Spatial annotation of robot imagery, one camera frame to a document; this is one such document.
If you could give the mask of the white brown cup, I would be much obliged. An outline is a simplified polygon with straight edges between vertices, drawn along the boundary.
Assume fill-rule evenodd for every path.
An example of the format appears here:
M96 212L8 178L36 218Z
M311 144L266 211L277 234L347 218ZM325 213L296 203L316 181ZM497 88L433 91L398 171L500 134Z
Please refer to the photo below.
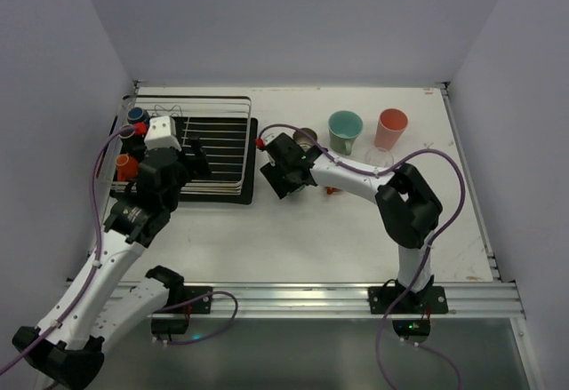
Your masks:
M293 140L307 150L317 143L317 134L310 128L300 128L293 133Z

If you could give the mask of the orange white-ringed cup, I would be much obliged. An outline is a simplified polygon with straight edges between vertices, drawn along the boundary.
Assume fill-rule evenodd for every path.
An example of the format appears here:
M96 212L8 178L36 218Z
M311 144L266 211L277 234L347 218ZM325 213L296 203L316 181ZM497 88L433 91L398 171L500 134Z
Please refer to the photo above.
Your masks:
M325 188L325 192L326 192L328 195L335 195L335 194L342 193L342 190L339 189L339 188L337 188L337 187L326 187L326 188Z

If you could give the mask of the large green mug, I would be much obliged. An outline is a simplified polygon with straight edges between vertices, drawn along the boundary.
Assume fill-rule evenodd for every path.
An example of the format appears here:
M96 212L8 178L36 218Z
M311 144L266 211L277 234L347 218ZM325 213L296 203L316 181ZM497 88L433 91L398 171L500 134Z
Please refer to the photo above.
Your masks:
M364 129L362 118L348 110L340 110L328 119L331 149L340 155L351 155L354 144Z

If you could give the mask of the clear glass cup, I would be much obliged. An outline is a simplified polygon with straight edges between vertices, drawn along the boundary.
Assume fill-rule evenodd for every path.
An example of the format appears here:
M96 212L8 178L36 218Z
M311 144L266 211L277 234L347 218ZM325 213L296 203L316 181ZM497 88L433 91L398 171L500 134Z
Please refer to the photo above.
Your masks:
M365 153L365 163L378 168L390 168L394 163L394 156L382 147L370 148Z

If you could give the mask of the pink plastic cup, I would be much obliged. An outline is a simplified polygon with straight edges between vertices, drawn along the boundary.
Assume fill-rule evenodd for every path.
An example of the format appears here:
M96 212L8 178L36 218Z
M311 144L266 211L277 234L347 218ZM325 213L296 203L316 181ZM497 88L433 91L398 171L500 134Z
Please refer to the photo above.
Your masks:
M390 150L396 145L408 125L407 115L396 108L388 108L380 113L374 138L378 148Z

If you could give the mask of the small green cup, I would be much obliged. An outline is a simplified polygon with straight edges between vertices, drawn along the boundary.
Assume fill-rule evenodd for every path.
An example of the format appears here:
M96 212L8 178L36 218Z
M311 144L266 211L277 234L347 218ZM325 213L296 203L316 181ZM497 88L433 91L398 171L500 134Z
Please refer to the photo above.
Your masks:
M305 186L297 187L297 188L295 188L294 190L292 190L292 191L290 192L290 195L298 194L299 192L301 192L301 191L304 190L305 188L306 188Z

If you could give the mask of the black cup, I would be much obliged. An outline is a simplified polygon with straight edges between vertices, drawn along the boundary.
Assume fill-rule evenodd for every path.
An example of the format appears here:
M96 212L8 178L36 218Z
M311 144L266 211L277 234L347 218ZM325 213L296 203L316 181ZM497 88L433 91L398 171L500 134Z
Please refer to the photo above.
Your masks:
M142 150L146 149L145 142L144 142L145 135L136 133L135 131L127 131L122 133L119 136L121 140L123 150L125 152L133 151L133 150Z

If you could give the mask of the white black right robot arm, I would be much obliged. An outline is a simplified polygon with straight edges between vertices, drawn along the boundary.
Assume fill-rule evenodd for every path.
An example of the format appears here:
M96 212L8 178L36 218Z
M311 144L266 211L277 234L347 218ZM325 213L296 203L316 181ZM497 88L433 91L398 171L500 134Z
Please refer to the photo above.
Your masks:
M260 171L280 199L304 187L333 187L376 204L399 258L395 293L379 299L391 303L401 297L401 308L416 307L425 299L434 276L422 258L442 204L414 166L404 163L389 171L347 161L323 147L305 150L285 133L258 138L255 145L268 155Z

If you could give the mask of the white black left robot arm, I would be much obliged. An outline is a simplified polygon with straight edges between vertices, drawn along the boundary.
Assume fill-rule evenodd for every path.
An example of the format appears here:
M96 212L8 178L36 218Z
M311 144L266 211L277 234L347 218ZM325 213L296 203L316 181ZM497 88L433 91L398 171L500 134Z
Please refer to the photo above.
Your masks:
M93 327L125 272L149 247L177 209L180 191L211 173L200 140L188 147L150 148L134 181L117 197L103 233L84 266L52 310L35 326L22 326L12 343L28 364L68 389L85 389L104 362L104 344L115 334Z

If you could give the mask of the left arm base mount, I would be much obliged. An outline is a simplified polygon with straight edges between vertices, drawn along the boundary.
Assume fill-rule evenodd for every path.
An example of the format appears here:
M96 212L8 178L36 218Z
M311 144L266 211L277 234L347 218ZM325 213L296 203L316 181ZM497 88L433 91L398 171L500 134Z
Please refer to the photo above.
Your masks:
M209 314L212 310L212 291L213 287L211 286L182 285L169 295L165 306L177 306L185 301L194 299L195 301L190 304L169 310L169 313L184 314L186 316L191 316L192 314Z

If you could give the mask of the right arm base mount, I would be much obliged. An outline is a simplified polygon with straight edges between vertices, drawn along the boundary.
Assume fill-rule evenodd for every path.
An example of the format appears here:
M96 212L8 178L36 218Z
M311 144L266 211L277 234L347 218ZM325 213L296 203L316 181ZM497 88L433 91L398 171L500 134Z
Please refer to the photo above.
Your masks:
M385 314L391 303L404 292L404 286L390 279L382 286L367 289L371 314ZM449 307L443 286L434 284L431 277L427 286L419 291L407 293L391 310L392 314L448 314Z

